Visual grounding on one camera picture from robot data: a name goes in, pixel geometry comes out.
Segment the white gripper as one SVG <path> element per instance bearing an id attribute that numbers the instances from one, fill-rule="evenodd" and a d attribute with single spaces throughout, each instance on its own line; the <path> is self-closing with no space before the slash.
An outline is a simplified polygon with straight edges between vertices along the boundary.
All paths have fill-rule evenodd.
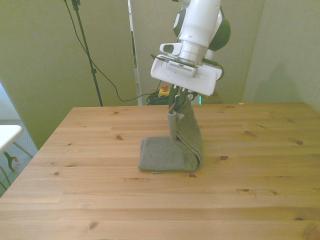
<path id="1" fill-rule="evenodd" d="M 212 95 L 216 81 L 222 76 L 222 73 L 221 69 L 214 66 L 205 64 L 188 66 L 163 57 L 157 57 L 154 60 L 150 71 L 153 78 L 172 84 L 168 96 L 169 109 L 175 102 L 179 87 L 185 88 L 180 90 L 176 101 L 177 111 L 183 106 L 188 95 L 188 90 L 206 96 Z"/>

